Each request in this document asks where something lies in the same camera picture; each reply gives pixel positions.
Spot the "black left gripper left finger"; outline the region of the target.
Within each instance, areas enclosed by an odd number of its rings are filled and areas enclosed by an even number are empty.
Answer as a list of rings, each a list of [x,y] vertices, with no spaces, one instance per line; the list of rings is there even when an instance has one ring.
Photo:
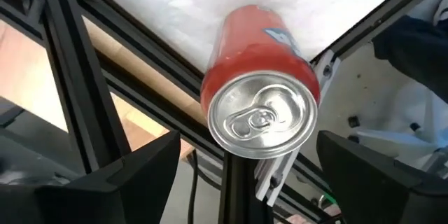
[[[1,223],[159,223],[180,147],[173,131],[66,185],[2,185]]]

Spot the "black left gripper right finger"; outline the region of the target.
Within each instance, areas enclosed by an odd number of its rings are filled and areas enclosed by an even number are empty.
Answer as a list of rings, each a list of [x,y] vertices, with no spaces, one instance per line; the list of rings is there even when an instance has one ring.
[[[447,181],[330,131],[316,151],[346,223],[447,224]]]

